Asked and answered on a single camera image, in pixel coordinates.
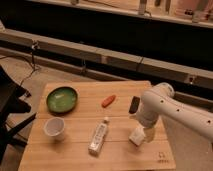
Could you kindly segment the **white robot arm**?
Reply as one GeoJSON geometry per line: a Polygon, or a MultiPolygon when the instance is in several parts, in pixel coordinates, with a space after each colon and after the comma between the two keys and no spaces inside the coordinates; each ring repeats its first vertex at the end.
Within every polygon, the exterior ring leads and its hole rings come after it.
{"type": "Polygon", "coordinates": [[[182,123],[213,143],[213,113],[174,100],[174,89],[160,83],[144,91],[136,120],[145,128],[153,127],[160,114],[182,123]]]}

